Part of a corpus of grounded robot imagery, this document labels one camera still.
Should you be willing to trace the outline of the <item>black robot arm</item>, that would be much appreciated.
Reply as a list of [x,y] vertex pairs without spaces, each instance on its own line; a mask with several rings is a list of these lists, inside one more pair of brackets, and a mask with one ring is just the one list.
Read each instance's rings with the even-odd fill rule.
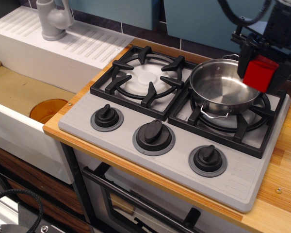
[[268,21],[240,24],[231,40],[240,45],[238,75],[262,93],[291,79],[291,0],[277,0]]

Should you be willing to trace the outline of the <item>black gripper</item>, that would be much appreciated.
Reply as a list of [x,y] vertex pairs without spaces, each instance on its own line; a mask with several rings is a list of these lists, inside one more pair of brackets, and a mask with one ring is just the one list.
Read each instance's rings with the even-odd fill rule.
[[285,81],[291,81],[291,42],[287,45],[280,44],[266,38],[264,31],[267,22],[259,21],[250,26],[237,26],[232,33],[231,41],[240,46],[237,73],[244,78],[249,62],[257,55],[262,55],[279,63],[270,81],[267,94],[275,94]]

